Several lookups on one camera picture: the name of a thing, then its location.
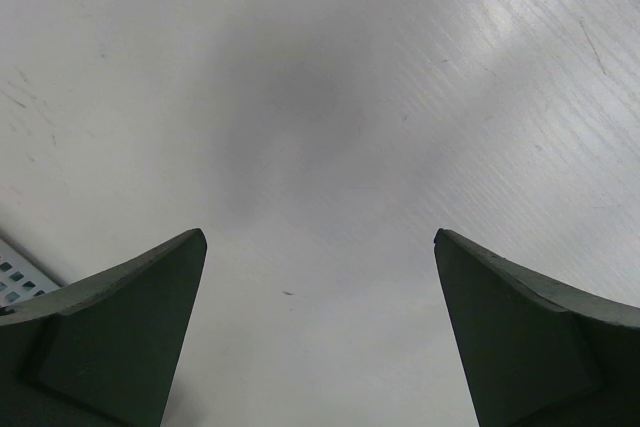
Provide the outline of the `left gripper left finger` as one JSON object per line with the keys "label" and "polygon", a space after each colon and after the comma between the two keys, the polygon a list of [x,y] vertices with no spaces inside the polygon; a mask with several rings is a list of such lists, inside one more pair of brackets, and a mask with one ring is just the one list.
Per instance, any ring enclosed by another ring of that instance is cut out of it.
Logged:
{"label": "left gripper left finger", "polygon": [[160,425],[206,251],[191,229],[2,308],[2,425]]}

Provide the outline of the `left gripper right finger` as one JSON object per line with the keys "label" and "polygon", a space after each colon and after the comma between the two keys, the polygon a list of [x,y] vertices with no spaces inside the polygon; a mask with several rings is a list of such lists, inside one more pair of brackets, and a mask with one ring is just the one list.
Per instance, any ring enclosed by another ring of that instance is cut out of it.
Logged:
{"label": "left gripper right finger", "polygon": [[441,229],[440,284],[482,426],[636,426],[639,310]]}

